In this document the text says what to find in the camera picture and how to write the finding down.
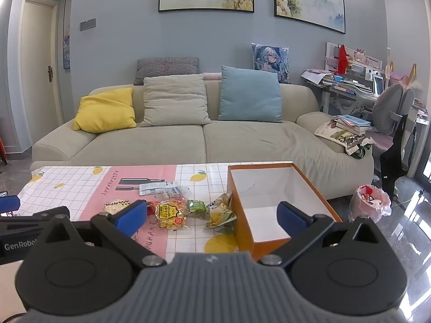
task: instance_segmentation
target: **black cable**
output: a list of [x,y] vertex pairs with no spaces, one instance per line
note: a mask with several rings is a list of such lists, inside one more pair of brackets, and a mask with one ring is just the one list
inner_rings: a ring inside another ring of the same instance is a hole
[[26,314],[26,312],[14,314],[14,315],[6,318],[2,323],[10,322],[11,320],[18,318],[18,317],[21,317],[21,316],[24,316],[25,314]]

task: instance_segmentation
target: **beige sofa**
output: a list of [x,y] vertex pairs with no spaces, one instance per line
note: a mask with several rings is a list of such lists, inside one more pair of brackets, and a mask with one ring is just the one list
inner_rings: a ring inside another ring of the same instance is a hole
[[[217,121],[220,81],[205,81],[208,114],[205,126],[122,129],[104,134],[73,131],[73,121],[58,127],[33,146],[32,170],[47,165],[112,166],[293,161],[327,198],[352,194],[371,183],[371,151],[361,160],[343,147],[314,136],[328,115],[308,87],[280,85],[283,123]],[[119,86],[96,89],[97,94]],[[144,119],[143,86],[133,87],[136,122]]]

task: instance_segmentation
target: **open box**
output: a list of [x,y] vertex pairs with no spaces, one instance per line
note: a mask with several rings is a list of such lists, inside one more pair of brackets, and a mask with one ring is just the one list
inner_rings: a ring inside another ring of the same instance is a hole
[[237,216],[235,236],[240,251],[254,260],[271,253],[290,236],[277,222],[277,206],[286,201],[312,216],[340,217],[294,163],[230,165],[227,191]]

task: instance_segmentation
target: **cream door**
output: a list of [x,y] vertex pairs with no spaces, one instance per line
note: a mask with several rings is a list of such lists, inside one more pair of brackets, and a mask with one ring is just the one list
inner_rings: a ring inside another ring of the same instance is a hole
[[52,67],[52,15],[52,6],[29,0],[24,2],[21,79],[27,124],[33,144],[59,126],[52,76],[48,72]]

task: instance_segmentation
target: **yellow pillow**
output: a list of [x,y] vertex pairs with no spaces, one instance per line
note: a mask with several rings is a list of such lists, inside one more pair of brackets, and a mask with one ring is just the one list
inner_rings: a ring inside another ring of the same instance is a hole
[[81,98],[74,130],[100,134],[136,127],[132,105],[133,89],[116,89]]

